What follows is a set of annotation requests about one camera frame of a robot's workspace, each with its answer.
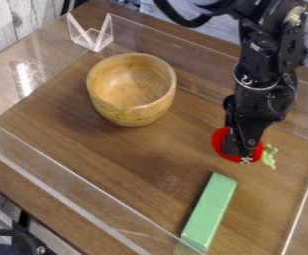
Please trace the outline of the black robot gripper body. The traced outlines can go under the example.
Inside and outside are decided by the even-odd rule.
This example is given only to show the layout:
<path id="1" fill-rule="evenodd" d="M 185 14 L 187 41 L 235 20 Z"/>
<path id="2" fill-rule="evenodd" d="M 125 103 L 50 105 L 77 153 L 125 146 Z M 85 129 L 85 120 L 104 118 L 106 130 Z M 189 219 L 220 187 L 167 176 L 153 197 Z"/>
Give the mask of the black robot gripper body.
<path id="1" fill-rule="evenodd" d="M 298 95 L 298 74 L 279 74 L 263 83 L 240 66 L 235 67 L 235 93 L 224 100 L 226 127 L 231 136 L 263 136 L 282 122 Z"/>

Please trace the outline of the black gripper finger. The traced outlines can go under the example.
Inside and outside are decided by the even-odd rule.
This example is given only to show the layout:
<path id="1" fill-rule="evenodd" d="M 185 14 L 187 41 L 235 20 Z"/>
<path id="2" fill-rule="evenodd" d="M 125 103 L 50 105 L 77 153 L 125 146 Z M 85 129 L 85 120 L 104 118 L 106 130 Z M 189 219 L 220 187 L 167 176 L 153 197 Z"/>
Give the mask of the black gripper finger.
<path id="1" fill-rule="evenodd" d="M 266 128 L 260 126 L 239 128 L 239 155 L 242 164 L 254 164 L 262 159 L 264 131 Z"/>
<path id="2" fill-rule="evenodd" d="M 228 156 L 240 156 L 239 138 L 232 127 L 228 128 L 228 134 L 224 138 L 223 152 Z"/>

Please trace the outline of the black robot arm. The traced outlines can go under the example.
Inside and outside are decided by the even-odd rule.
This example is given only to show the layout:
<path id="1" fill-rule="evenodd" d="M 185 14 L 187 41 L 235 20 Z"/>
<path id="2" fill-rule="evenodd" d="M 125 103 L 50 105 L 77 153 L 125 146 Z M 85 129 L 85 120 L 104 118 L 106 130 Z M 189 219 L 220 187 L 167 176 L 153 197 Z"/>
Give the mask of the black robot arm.
<path id="1" fill-rule="evenodd" d="M 298 94 L 296 69 L 304 65 L 306 0 L 188 0 L 199 16 L 188 19 L 168 0 L 155 0 L 169 19 L 197 28 L 213 17 L 239 21 L 242 53 L 234 68 L 235 93 L 223 102 L 226 126 L 212 136 L 220 157 L 252 164 L 264 150 L 263 135 L 283 121 Z"/>

